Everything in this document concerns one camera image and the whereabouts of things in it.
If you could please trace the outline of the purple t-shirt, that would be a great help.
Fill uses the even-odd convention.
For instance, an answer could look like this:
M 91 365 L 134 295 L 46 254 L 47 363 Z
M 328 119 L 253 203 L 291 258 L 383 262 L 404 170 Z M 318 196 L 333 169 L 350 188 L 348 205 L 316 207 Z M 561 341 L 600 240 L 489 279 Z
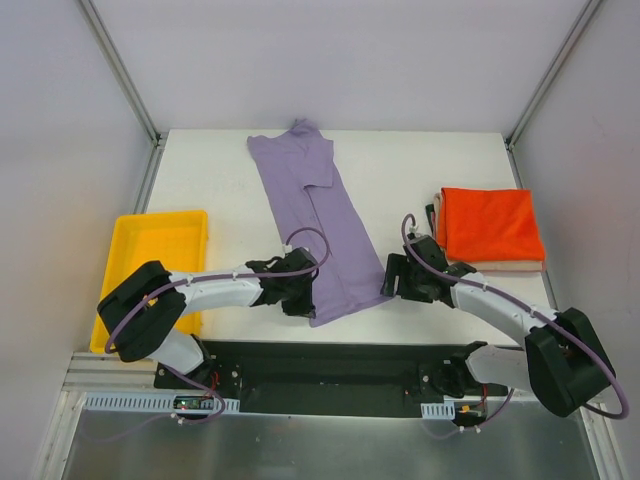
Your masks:
M 320 260 L 331 254 L 313 282 L 319 327 L 378 306 L 385 270 L 334 163 L 334 142 L 309 120 L 277 137 L 247 138 L 278 232 Z

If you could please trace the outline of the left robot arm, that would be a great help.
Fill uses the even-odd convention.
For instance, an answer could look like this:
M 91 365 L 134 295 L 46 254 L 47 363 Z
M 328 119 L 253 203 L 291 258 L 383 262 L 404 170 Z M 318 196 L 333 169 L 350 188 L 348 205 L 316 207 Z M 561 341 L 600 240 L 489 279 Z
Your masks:
M 290 316 L 315 315 L 312 286 L 318 261 L 305 248 L 234 269 L 171 272 L 157 260 L 139 267 L 97 306 L 109 337 L 104 350 L 125 363 L 150 359 L 191 389 L 213 389 L 216 366 L 194 333 L 176 327 L 181 318 L 223 307 L 279 304 Z

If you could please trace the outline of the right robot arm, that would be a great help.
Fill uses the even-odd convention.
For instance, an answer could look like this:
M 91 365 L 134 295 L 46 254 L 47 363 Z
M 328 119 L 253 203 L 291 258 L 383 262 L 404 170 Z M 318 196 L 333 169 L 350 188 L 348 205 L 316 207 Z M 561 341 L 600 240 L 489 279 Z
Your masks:
M 598 409 L 592 400 L 613 389 L 623 419 L 629 403 L 589 318 L 580 310 L 538 307 L 489 283 L 466 263 L 450 263 L 430 236 L 409 235 L 401 254 L 387 257 L 382 295 L 421 303 L 443 303 L 499 330 L 516 349 L 474 341 L 447 360 L 430 382 L 453 398 L 484 384 L 532 393 L 552 414 Z

